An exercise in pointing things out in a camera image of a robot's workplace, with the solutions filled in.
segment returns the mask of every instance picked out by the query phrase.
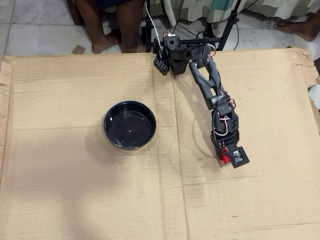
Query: human foot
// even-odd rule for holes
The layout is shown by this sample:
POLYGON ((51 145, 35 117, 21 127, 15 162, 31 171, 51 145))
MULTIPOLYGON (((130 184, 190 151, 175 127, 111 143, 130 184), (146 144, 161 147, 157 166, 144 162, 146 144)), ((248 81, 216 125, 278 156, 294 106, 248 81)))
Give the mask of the human foot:
POLYGON ((94 54, 100 54, 105 49, 121 43, 121 33, 119 29, 114 29, 100 40, 92 43, 92 52, 94 54))
POLYGON ((297 34, 307 41, 313 41, 320 30, 312 22, 292 22, 289 20, 283 20, 275 24, 274 29, 280 30, 287 34, 297 34))
POLYGON ((145 53, 146 52, 146 47, 144 45, 138 43, 134 47, 123 48, 122 52, 125 53, 125 54, 145 53))

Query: person's leg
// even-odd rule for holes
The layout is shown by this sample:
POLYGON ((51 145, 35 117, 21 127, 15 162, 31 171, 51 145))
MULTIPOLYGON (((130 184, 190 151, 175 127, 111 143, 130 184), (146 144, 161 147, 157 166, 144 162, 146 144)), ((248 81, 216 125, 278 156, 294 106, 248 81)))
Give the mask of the person's leg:
POLYGON ((113 30, 107 35, 104 34, 101 10, 97 8, 95 0, 77 0, 76 4, 88 29, 93 53, 99 54, 106 48, 118 43, 120 39, 119 30, 113 30))
POLYGON ((121 31, 122 51, 141 52, 138 46, 139 28, 144 0, 130 0, 116 6, 116 19, 121 31))
POLYGON ((284 20, 275 24, 274 29, 288 34, 297 34, 307 41, 313 41, 320 32, 320 9, 305 22, 284 20))

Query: white wire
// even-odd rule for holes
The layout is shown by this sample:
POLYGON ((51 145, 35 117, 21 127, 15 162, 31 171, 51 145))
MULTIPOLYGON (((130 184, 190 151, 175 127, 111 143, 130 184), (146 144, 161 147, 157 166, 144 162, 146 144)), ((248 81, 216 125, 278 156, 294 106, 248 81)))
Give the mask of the white wire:
POLYGON ((214 134, 215 135, 218 135, 218 136, 226 136, 228 134, 228 124, 227 124, 227 120, 230 120, 229 117, 227 116, 224 116, 224 118, 219 118, 221 121, 224 121, 224 124, 225 124, 225 133, 223 134, 220 134, 220 133, 217 133, 216 131, 214 131, 214 134))
POLYGON ((156 38, 158 39, 159 46, 160 46, 161 49, 163 49, 162 46, 160 45, 160 38, 159 38, 159 34, 158 34, 158 31, 157 31, 156 25, 155 25, 154 21, 152 20, 152 18, 150 16, 150 13, 148 11, 147 1, 145 1, 145 9, 146 9, 146 13, 148 14, 148 16, 149 16, 149 18, 150 18, 150 20, 152 22, 153 27, 154 27, 155 35, 156 35, 156 38))
POLYGON ((211 57, 213 57, 214 55, 216 55, 216 54, 217 54, 217 49, 216 49, 216 47, 215 47, 215 46, 213 46, 213 45, 212 45, 212 44, 210 44, 210 43, 207 43, 206 45, 214 49, 214 54, 213 54, 211 57))

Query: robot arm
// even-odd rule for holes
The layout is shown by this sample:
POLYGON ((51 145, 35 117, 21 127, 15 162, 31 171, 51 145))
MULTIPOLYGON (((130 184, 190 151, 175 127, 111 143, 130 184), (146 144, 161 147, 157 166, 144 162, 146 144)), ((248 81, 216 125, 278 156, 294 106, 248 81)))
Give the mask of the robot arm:
POLYGON ((154 65, 163 75, 167 74, 169 69, 174 76, 183 74, 189 64, 191 74, 201 90, 208 110, 212 110, 211 141, 217 157, 225 164, 231 162, 234 168, 248 163, 249 159, 243 147, 237 146, 239 119, 230 96, 221 84, 214 61, 208 57, 209 46, 203 44, 181 45, 179 37, 174 35, 163 38, 163 50, 156 39, 154 46, 153 52, 156 53, 154 65), (202 67, 208 71, 209 80, 200 74, 198 69, 202 67))

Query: fabric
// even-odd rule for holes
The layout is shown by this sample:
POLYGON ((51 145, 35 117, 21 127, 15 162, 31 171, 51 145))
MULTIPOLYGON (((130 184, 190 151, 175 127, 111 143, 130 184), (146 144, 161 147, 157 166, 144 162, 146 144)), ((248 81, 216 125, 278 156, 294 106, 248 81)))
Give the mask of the fabric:
MULTIPOLYGON (((97 2, 113 2, 123 0, 95 0, 97 2)), ((151 16, 166 14, 171 25, 176 24, 177 13, 182 0, 150 0, 151 16)), ((242 0, 238 9, 248 8, 256 0, 242 0)), ((191 22, 204 17, 208 23, 226 20, 231 10, 236 6, 237 0, 184 0, 181 8, 180 19, 191 22)), ((307 13, 315 13, 320 8, 320 0, 258 0, 249 10, 266 17, 279 17, 288 19, 292 16, 301 17, 307 13)), ((112 13, 115 7, 105 11, 112 13)))
POLYGON ((122 4, 129 0, 94 0, 94 1, 99 9, 106 9, 106 8, 116 6, 117 4, 122 4))

